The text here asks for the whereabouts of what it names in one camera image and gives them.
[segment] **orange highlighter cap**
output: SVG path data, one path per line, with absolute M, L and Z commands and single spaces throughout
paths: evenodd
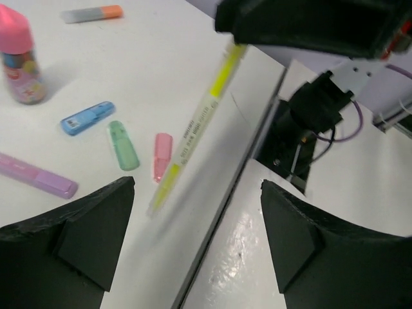
M 116 18 L 123 16 L 123 10 L 120 5 L 101 6 L 100 9 L 102 10 L 104 18 Z

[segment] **wire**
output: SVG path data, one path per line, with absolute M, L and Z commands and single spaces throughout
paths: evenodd
M 402 103 L 402 100 L 399 100 L 399 105 L 406 113 L 412 115 L 412 111 L 408 110 L 408 108 L 405 107 L 405 105 Z
M 362 114 L 361 107 L 359 106 L 359 103 L 356 102 L 356 101 L 352 101 L 352 103 L 353 103 L 353 105 L 355 106 L 356 111 L 358 112 L 358 116 L 359 116 L 359 125 L 358 125 L 358 128 L 357 128 L 352 134 L 350 134 L 349 136 L 335 139 L 335 140 L 333 141 L 333 142 L 335 142 L 335 143 L 347 142 L 347 141 L 351 140 L 352 138 L 355 138 L 355 137 L 359 134 L 359 132 L 362 131 L 363 124 L 364 124 L 364 119 L 363 119 L 363 114 Z M 314 133 L 314 135 L 316 136 L 316 138 L 317 138 L 318 140 L 322 140 L 322 141 L 324 141 L 324 142 L 329 142 L 329 141 L 330 141 L 329 138 L 326 138 L 326 137 L 323 137 L 323 136 L 319 136 L 318 134 L 315 134 L 315 133 Z
M 310 163 L 308 164 L 308 167 L 311 166 L 316 161 L 318 161 L 320 158 L 322 158 L 332 148 L 333 143 L 335 142 L 335 135 L 336 135 L 336 127 L 333 127 L 332 135 L 330 139 L 328 140 L 329 145 L 321 153 L 319 153 L 318 156 L 316 156 L 315 158 L 312 159 L 312 161 L 310 161 Z
M 302 143 L 300 143 L 296 148 L 294 161 L 292 162 L 292 167 L 290 168 L 290 174 L 289 174 L 288 178 L 286 178 L 286 180 L 288 182 L 290 182 L 290 180 L 292 179 L 292 177 L 294 175 L 294 171 L 295 171 L 296 164 L 297 164 L 297 159 L 299 159 L 299 155 L 301 154 L 301 149 L 302 149 Z
M 412 73 L 409 72 L 409 71 L 406 71 L 405 69 L 402 69 L 402 68 L 400 68 L 400 67 L 398 67 L 398 66 L 396 66 L 396 65 L 394 65 L 394 64 L 387 64 L 387 65 L 386 65 L 386 68 L 389 69 L 389 70 L 392 70 L 392 71 L 394 71 L 394 72 L 397 72 L 397 73 L 399 73 L 399 74 L 401 74 L 401 75 L 409 78 L 410 80 L 412 80 Z M 409 103 L 409 104 L 407 104 L 406 106 L 405 106 L 405 105 L 403 105 L 403 106 L 405 107 L 405 109 L 409 109 L 409 108 L 411 107 L 411 105 L 412 105 L 412 104 Z M 375 124 L 375 126 L 379 127 L 379 126 L 381 126 L 382 124 L 385 124 L 385 123 L 391 121 L 391 120 L 394 119 L 395 117 L 398 117 L 401 113 L 402 113 L 402 111 L 398 111 L 397 113 L 395 113 L 394 115 L 388 117 L 387 119 L 383 119 L 383 118 L 381 117 L 382 120 L 381 120 L 380 122 L 378 122 L 377 124 Z
M 403 76 L 405 76 L 409 79 L 412 79 L 412 73 L 411 72 L 406 71 L 405 69 L 402 69 L 402 68 L 400 68 L 400 67 L 398 67 L 394 64 L 387 64 L 386 68 L 389 69 L 389 70 L 395 71 L 399 74 L 402 74 Z
M 329 142 L 329 145 L 323 149 L 319 155 L 317 155 L 315 158 L 313 158 L 309 163 L 307 163 L 298 173 L 290 173 L 292 176 L 298 176 L 302 174 L 303 172 L 306 171 L 307 168 L 309 168 L 313 163 L 318 161 L 320 158 L 322 158 L 333 146 L 333 143 L 335 142 L 335 136 L 336 136 L 336 127 L 332 128 L 332 133 L 330 135 L 330 139 L 327 140 Z

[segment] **white table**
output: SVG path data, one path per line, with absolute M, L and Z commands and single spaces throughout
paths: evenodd
M 29 18 L 52 97 L 24 106 L 1 88 L 0 151 L 77 181 L 73 199 L 133 176 L 135 203 L 101 308 L 170 308 L 283 67 L 249 49 L 164 211 L 150 221 L 155 134 L 167 132 L 179 142 L 229 37 L 216 34 L 212 19 L 184 0 L 119 0 L 123 19 L 71 25 L 59 18 L 61 11 L 112 3 L 3 3 Z M 114 102 L 114 115 L 75 137 L 62 132 L 61 119 L 104 100 Z M 109 149 L 106 128 L 115 119 L 124 123 L 141 162 L 130 173 L 118 168 Z M 65 202 L 0 176 L 0 226 Z
M 315 76 L 294 61 L 279 96 L 288 100 L 296 88 Z M 335 144 L 313 164 L 306 197 L 255 160 L 248 161 L 185 309 L 286 309 L 277 289 L 261 212 L 263 179 L 344 220 L 394 235 L 412 235 L 412 140 L 395 129 L 381 133 L 371 125 L 371 112 L 364 107 L 362 112 L 365 126 L 359 136 Z M 342 116 L 339 137 L 350 134 L 358 124 L 353 106 Z M 316 153 L 326 146 L 318 144 Z

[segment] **pink highlighter cap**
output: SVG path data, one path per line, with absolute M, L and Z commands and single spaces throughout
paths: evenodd
M 173 137 L 158 133 L 154 143 L 153 174 L 155 182 L 160 182 L 172 158 Z
M 0 52 L 20 55 L 32 49 L 33 39 L 27 18 L 0 5 Z

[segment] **pink bottle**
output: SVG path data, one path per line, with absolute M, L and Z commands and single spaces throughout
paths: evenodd
M 46 87 L 34 57 L 30 25 L 25 16 L 0 5 L 0 54 L 13 98 L 35 104 L 46 96 Z

